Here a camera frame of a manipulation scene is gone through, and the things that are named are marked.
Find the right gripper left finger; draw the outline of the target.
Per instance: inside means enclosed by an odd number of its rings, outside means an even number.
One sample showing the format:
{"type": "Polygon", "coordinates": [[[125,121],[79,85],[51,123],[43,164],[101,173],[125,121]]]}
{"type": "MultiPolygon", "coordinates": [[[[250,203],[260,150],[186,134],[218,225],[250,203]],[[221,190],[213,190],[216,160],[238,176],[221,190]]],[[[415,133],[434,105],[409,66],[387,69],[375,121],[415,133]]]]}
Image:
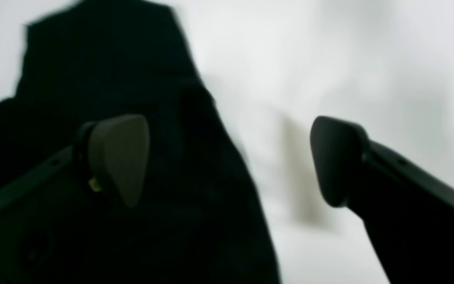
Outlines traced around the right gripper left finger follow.
{"type": "Polygon", "coordinates": [[[89,122],[72,145],[0,188],[0,284],[52,282],[74,272],[88,219],[137,206],[149,148],[143,115],[89,122]]]}

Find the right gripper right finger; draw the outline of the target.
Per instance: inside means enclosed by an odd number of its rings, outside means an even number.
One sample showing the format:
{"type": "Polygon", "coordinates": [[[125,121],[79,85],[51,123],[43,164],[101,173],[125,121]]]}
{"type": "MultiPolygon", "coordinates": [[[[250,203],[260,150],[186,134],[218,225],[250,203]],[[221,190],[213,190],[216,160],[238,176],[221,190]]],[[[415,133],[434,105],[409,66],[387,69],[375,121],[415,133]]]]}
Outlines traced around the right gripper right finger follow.
{"type": "Polygon", "coordinates": [[[310,145],[320,191],[359,216],[391,284],[454,284],[454,189],[362,126],[317,117],[310,145]]]}

